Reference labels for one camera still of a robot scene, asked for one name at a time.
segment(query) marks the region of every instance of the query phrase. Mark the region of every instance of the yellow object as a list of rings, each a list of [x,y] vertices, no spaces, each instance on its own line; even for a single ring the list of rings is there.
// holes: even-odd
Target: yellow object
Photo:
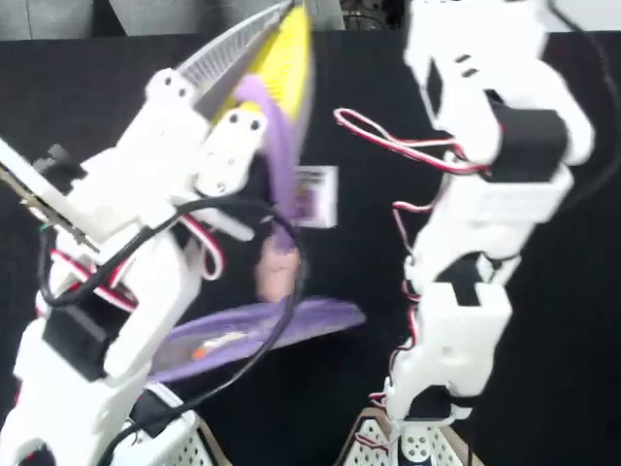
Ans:
[[[247,70],[258,75],[290,120],[304,104],[304,92],[311,72],[311,18],[303,5],[294,7],[278,31],[267,41]],[[234,105],[227,99],[220,116]],[[241,108],[261,112],[252,102]]]

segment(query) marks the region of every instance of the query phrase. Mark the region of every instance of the sticker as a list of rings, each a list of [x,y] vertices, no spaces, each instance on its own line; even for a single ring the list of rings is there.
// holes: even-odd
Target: sticker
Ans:
[[[338,168],[300,166],[296,177],[296,223],[307,228],[336,226]]]

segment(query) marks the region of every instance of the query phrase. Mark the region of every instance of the red and white wire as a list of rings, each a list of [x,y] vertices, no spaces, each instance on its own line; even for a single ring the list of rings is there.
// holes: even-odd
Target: red and white wire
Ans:
[[[408,309],[409,341],[406,342],[405,345],[401,345],[397,347],[394,351],[392,351],[392,353],[390,354],[390,358],[388,360],[388,377],[390,379],[391,384],[392,384],[392,370],[393,370],[393,366],[395,365],[395,359],[397,358],[397,355],[402,351],[409,351],[416,346],[416,337],[418,335],[418,327],[416,324],[415,311],[416,311],[416,305],[411,304]]]
[[[205,255],[203,259],[203,278],[207,281],[214,281],[222,276],[225,265],[225,257],[220,244],[215,240],[212,233],[203,227],[203,225],[193,216],[186,215],[180,218],[182,223],[194,235],[203,247]],[[212,259],[213,270],[208,270],[207,256]]]
[[[353,438],[360,445],[363,445],[370,449],[381,449],[385,452],[388,452],[388,447],[394,442],[394,441],[389,441],[386,443],[376,442],[375,440],[371,440],[369,437],[365,436],[364,434],[360,434],[358,432],[353,434]]]
[[[411,245],[409,244],[408,231],[406,230],[404,221],[401,219],[400,211],[406,211],[415,214],[426,214],[434,209],[436,205],[436,199],[434,199],[431,204],[428,204],[426,206],[416,206],[414,204],[410,204],[409,202],[404,201],[397,201],[392,203],[392,216],[395,218],[397,229],[399,230],[399,234],[401,235],[401,239],[404,242],[406,250],[409,251],[411,249]]]
[[[402,146],[406,146],[407,148],[430,148],[430,147],[436,147],[436,146],[453,146],[453,145],[456,144],[456,140],[452,139],[452,138],[449,138],[449,139],[431,139],[431,140],[400,139],[400,138],[390,134],[388,132],[388,130],[386,130],[386,128],[381,126],[379,123],[377,123],[377,122],[373,121],[372,119],[362,115],[359,112],[356,112],[355,110],[344,109],[344,108],[336,109],[335,110],[335,117],[337,118],[337,120],[339,120],[339,118],[341,120],[344,120],[344,122],[341,122],[341,124],[343,124],[344,126],[348,126],[348,125],[355,126],[350,121],[344,119],[343,118],[344,115],[348,115],[348,116],[354,117],[356,119],[359,119],[363,123],[368,124],[369,126],[371,126],[375,131],[377,131],[379,134],[381,134],[388,141],[392,141],[393,143],[397,143],[397,144],[400,144]]]
[[[409,292],[408,280],[407,279],[404,279],[402,281],[402,283],[401,283],[401,290],[403,291],[403,293],[408,298],[408,301],[410,301],[411,303],[417,303],[418,301],[420,301],[420,296],[419,295]]]
[[[476,165],[467,162],[465,163],[464,161],[449,162],[445,160],[440,160],[438,158],[435,158],[433,155],[415,149],[434,146],[453,146],[454,148],[456,148],[457,152],[463,154],[463,150],[459,147],[459,145],[456,144],[455,140],[453,139],[438,139],[429,141],[397,139],[379,124],[375,123],[371,119],[359,114],[354,110],[340,108],[335,109],[333,114],[335,120],[337,121],[337,124],[344,126],[355,135],[360,136],[361,138],[364,138],[373,143],[376,143],[385,149],[393,150],[412,160],[427,163],[428,165],[438,168],[444,172],[456,175],[467,175],[487,169],[486,165]],[[358,118],[364,123],[369,124],[371,127],[376,129],[381,134],[381,136],[362,129],[360,126],[349,121],[345,117],[345,115]]]
[[[123,279],[123,275],[125,275],[127,269],[129,269],[130,264],[131,262],[129,260],[123,260],[120,265],[114,269],[113,273],[110,275],[110,279],[108,280],[110,288],[116,288],[116,286]]]
[[[91,273],[88,269],[61,250],[51,250],[50,256],[51,260],[54,262],[61,262],[65,264],[65,266],[67,266],[71,271],[72,275],[74,275],[80,282],[86,282],[91,277]],[[116,306],[123,311],[127,311],[128,313],[133,312],[137,307],[137,304],[134,301],[128,299],[120,293],[115,292],[107,286],[98,286],[95,288],[94,293],[105,301],[108,301],[113,306]]]

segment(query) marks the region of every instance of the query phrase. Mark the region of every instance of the black cable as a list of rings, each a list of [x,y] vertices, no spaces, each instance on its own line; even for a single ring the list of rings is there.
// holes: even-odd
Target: black cable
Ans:
[[[237,197],[222,197],[222,198],[215,198],[215,199],[200,199],[198,201],[192,201],[192,202],[188,202],[187,204],[183,204],[182,206],[178,208],[178,211],[175,214],[175,216],[171,217],[169,220],[164,222],[159,227],[155,229],[144,228],[132,241],[128,243],[128,245],[125,248],[123,248],[120,252],[118,252],[109,262],[104,264],[102,268],[106,267],[106,270],[108,270],[110,269],[109,263],[111,262],[120,263],[119,261],[124,260],[125,257],[129,256],[129,254],[131,254],[133,251],[139,248],[140,245],[142,245],[145,241],[148,241],[150,238],[155,236],[157,233],[175,224],[175,222],[179,219],[180,216],[189,214],[194,211],[202,210],[202,209],[219,208],[219,207],[225,207],[225,206],[250,206],[254,208],[259,208],[265,213],[265,215],[272,216],[274,221],[280,226],[282,226],[282,228],[284,228],[287,234],[291,236],[298,250],[299,256],[300,256],[300,266],[298,267],[298,271],[296,273],[293,292],[289,296],[287,296],[287,298],[285,298],[284,310],[282,312],[282,316],[280,317],[280,319],[274,326],[274,329],[272,330],[272,333],[270,334],[268,339],[263,343],[263,345],[261,345],[261,348],[259,348],[259,350],[248,360],[248,362],[239,371],[237,371],[235,375],[233,375],[228,381],[220,384],[216,388],[213,388],[212,390],[205,392],[202,395],[199,395],[193,398],[192,400],[189,400],[177,407],[169,408],[163,413],[159,413],[155,416],[151,416],[144,420],[135,422],[130,427],[125,428],[124,430],[119,432],[113,438],[113,440],[108,444],[108,446],[102,453],[102,456],[99,462],[97,463],[98,466],[109,466],[113,459],[114,449],[118,446],[118,444],[120,444],[125,438],[127,438],[131,434],[136,433],[140,430],[144,430],[145,427],[151,424],[157,423],[157,422],[171,422],[175,418],[181,416],[183,413],[196,409],[199,405],[204,403],[206,400],[208,400],[209,398],[212,398],[213,396],[220,393],[222,390],[228,388],[230,385],[232,385],[233,383],[241,379],[245,374],[248,373],[248,371],[250,371],[254,366],[256,366],[256,364],[259,363],[261,359],[263,359],[263,357],[265,357],[268,351],[270,351],[274,347],[275,343],[282,335],[282,332],[284,331],[284,329],[287,327],[287,325],[291,321],[291,318],[293,317],[293,313],[295,311],[296,306],[302,299],[302,296],[304,293],[304,286],[305,286],[307,274],[308,274],[308,262],[307,262],[306,249],[300,240],[299,234],[297,233],[296,229],[291,225],[291,223],[289,223],[276,209],[274,209],[272,206],[270,206],[266,202],[253,200],[253,199],[244,199],[244,198],[237,198]],[[42,238],[47,238],[45,241],[42,242],[43,245],[48,244],[49,232],[45,230],[42,231]],[[49,255],[49,250],[43,249],[41,251],[41,255],[45,255],[45,256]],[[41,264],[45,264],[46,261],[40,259],[39,263],[41,266]],[[43,273],[41,270],[38,271],[38,275],[40,276],[39,277],[40,279],[47,278],[47,273],[45,272],[45,270],[46,269],[44,269]],[[104,277],[103,279],[97,278],[95,282],[99,280],[104,280],[106,276],[103,276]],[[95,287],[97,287],[98,283],[93,282],[93,279],[95,279],[95,277],[102,277],[102,275],[99,275],[99,274],[93,275],[91,279],[89,280],[89,284],[87,288],[84,288],[84,285],[82,285],[77,290],[80,293],[79,299],[82,299],[82,294],[86,294],[87,292],[87,291],[82,291],[82,289],[90,289],[91,287],[92,289],[94,289]]]
[[[127,243],[119,252],[111,257],[108,262],[99,267],[97,272],[95,272],[86,282],[82,283],[78,288],[68,290],[62,295],[56,297],[49,289],[48,277],[49,263],[51,261],[49,257],[49,250],[51,249],[53,241],[53,232],[51,231],[52,228],[45,228],[41,232],[41,253],[39,255],[37,267],[37,281],[39,284],[39,288],[41,289],[41,294],[44,300],[52,307],[62,307],[76,304],[87,298],[95,290],[95,288],[97,288],[97,286],[105,283],[108,277],[114,271],[114,269],[118,267],[124,260],[126,260],[131,254],[133,254],[140,246],[142,246],[146,241],[150,240],[158,233],[161,233],[162,231],[172,227],[175,223],[177,223],[181,216],[190,214],[194,211],[198,211],[201,209],[230,206],[258,207],[259,209],[263,210],[266,215],[273,216],[274,220],[282,225],[285,230],[287,230],[287,233],[293,233],[291,225],[288,224],[285,218],[283,218],[269,204],[259,200],[226,196],[220,198],[199,199],[197,201],[191,201],[179,206],[177,208],[177,213],[165,222],[163,222],[157,228],[151,229],[149,227],[144,227],[143,229],[141,229],[138,235],[132,238],[132,240],[130,240],[129,243]]]
[[[598,42],[595,35],[582,29],[571,18],[561,12],[556,3],[556,0],[547,0],[547,6],[552,15],[563,22],[570,29],[570,31],[580,34],[584,39],[586,39],[595,52],[595,55],[598,57],[602,72],[602,80],[604,81],[605,88],[607,89],[610,97],[610,105],[612,105],[612,124],[616,131],[612,159],[594,180],[586,184],[581,189],[577,189],[574,195],[570,195],[568,197],[567,201],[559,209],[559,212],[563,212],[568,209],[572,209],[599,191],[613,179],[614,175],[621,167],[621,93],[619,92],[619,87],[616,81],[612,77],[612,72],[610,71],[610,65],[608,63],[605,50]]]
[[[377,19],[376,17],[372,17],[371,15],[363,15],[361,13],[352,13],[352,14],[347,14],[347,15],[343,15],[343,19],[347,19],[347,24],[349,24],[349,20],[351,18],[355,17],[356,18],[356,24],[358,25],[358,30],[360,31],[360,19],[366,19],[366,20],[370,20],[371,22],[374,22],[375,24],[377,24],[379,26],[379,29],[385,29],[386,27],[384,26],[384,24]]]

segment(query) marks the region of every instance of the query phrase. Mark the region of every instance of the black plastic part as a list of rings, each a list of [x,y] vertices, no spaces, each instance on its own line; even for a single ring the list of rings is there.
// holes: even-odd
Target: black plastic part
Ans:
[[[444,420],[450,417],[450,397],[443,385],[422,391],[409,405],[405,420]]]
[[[454,396],[444,385],[433,385],[414,398],[405,420],[439,421],[450,417],[451,405],[473,408],[478,396]]]
[[[460,408],[474,408],[478,400],[478,396],[453,396],[451,394],[448,396],[451,404],[459,406]]]
[[[478,70],[476,68],[470,68],[469,70],[466,70],[464,73],[462,73],[462,76],[464,78],[469,78],[470,76],[474,76],[476,73],[478,73]]]
[[[569,143],[563,120],[552,110],[512,109],[490,102],[503,140],[496,160],[481,176],[490,183],[548,183]]]
[[[159,396],[153,393],[151,390],[145,390],[140,395],[136,404],[132,408],[132,411],[129,415],[129,418],[134,422],[140,422],[149,417],[159,415],[161,413],[165,413],[168,411],[170,407],[162,401]],[[168,421],[160,421],[153,422],[144,427],[144,431],[149,435],[151,439],[154,439],[159,434],[161,434],[166,426],[169,424]]]
[[[468,54],[460,55],[455,58],[455,63],[464,63],[467,60],[470,60],[471,57]]]
[[[444,82],[442,81],[442,77],[440,76],[440,71],[438,70],[438,65],[436,65],[436,60],[432,60],[431,62],[426,88],[427,96],[429,97],[429,102],[431,103],[431,108],[434,112],[434,115],[437,115],[440,111],[440,105],[442,102]]]
[[[54,144],[48,155],[35,160],[33,167],[63,194],[71,191],[71,182],[81,180],[86,172],[62,146]]]
[[[37,449],[32,454],[28,455],[26,459],[20,461],[17,466],[55,466],[56,461],[46,447]]]
[[[104,357],[127,319],[124,311],[92,296],[79,305],[54,308],[44,340],[90,382],[105,377]]]
[[[464,255],[438,275],[436,282],[451,283],[455,290],[457,304],[460,306],[479,306],[475,283],[481,283],[481,275],[476,270],[476,260],[480,252]]]
[[[179,247],[184,249],[187,246],[187,242],[192,237],[189,230],[184,225],[177,223],[170,231]]]

